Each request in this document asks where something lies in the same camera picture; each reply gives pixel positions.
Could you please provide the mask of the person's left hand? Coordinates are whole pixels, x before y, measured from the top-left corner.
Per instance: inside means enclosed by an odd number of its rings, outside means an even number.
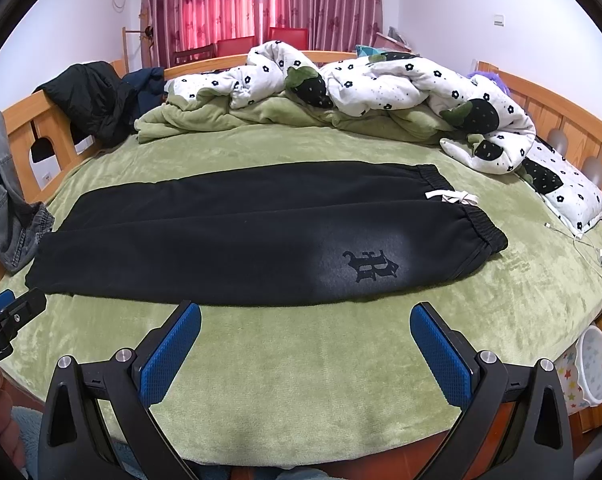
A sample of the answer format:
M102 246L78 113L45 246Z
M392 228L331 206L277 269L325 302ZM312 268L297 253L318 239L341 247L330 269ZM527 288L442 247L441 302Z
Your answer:
M0 445L3 451L20 471L26 466L24 442L20 428L12 415L13 399L6 390L6 380L0 369Z

